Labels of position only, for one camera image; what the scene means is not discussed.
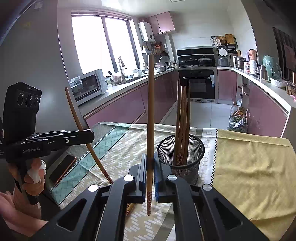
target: pink sleeve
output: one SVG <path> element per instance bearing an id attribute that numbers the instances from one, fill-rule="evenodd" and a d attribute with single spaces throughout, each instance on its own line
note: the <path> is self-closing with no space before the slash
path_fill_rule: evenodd
<path id="1" fill-rule="evenodd" d="M 0 193 L 0 214 L 9 228 L 28 237 L 34 235 L 47 223 L 16 210 L 13 197 L 8 191 Z"/>
<path id="2" fill-rule="evenodd" d="M 19 189 L 16 186 L 13 191 L 12 199 L 16 210 L 19 210 L 20 212 L 29 215 L 33 218 L 41 219 L 40 204 L 37 203 L 35 205 L 31 205 L 29 201 L 23 197 L 23 194 L 19 191 Z"/>

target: camera lens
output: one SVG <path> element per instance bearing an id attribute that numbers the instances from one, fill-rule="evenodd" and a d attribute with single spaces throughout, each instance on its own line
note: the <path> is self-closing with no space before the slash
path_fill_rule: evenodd
<path id="1" fill-rule="evenodd" d="M 33 103 L 33 96 L 32 95 L 28 95 L 27 99 L 26 99 L 26 106 L 30 107 Z"/>
<path id="2" fill-rule="evenodd" d="M 38 103 L 39 103 L 39 98 L 37 97 L 37 98 L 35 98 L 35 101 L 34 101 L 34 106 L 37 106 L 37 105 L 38 105 Z"/>
<path id="3" fill-rule="evenodd" d="M 17 104 L 22 105 L 24 103 L 24 99 L 25 99 L 24 94 L 21 93 L 17 98 Z"/>

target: white bandage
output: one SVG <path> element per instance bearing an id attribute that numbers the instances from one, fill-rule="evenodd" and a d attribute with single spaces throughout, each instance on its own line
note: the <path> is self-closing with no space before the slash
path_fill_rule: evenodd
<path id="1" fill-rule="evenodd" d="M 44 173 L 46 174 L 46 164 L 43 160 L 41 160 L 41 166 L 39 168 L 44 170 Z M 39 170 L 33 170 L 32 168 L 28 170 L 28 175 L 33 179 L 33 183 L 38 183 L 41 181 L 40 176 L 39 176 Z"/>

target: upper cabinet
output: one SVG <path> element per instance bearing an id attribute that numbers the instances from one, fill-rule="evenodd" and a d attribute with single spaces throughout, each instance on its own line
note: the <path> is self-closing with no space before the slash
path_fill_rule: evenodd
<path id="1" fill-rule="evenodd" d="M 150 23 L 151 28 L 152 28 L 152 32 L 153 32 L 154 35 L 157 35 L 157 34 L 160 34 L 161 33 L 160 28 L 159 28 L 159 25 L 158 25 L 157 18 L 156 18 L 156 15 L 147 18 L 145 20 L 145 22 Z"/>
<path id="2" fill-rule="evenodd" d="M 170 12 L 154 15 L 145 21 L 150 23 L 154 35 L 175 31 Z"/>

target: oven handle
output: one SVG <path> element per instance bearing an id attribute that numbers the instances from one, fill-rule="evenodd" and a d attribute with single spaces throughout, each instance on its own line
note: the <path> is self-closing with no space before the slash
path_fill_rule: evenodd
<path id="1" fill-rule="evenodd" d="M 210 80 L 211 77 L 197 77 L 197 78 L 185 78 L 185 77 L 183 77 L 183 79 L 185 79 L 185 80 L 187 80 L 187 79 L 208 79 L 208 80 Z"/>

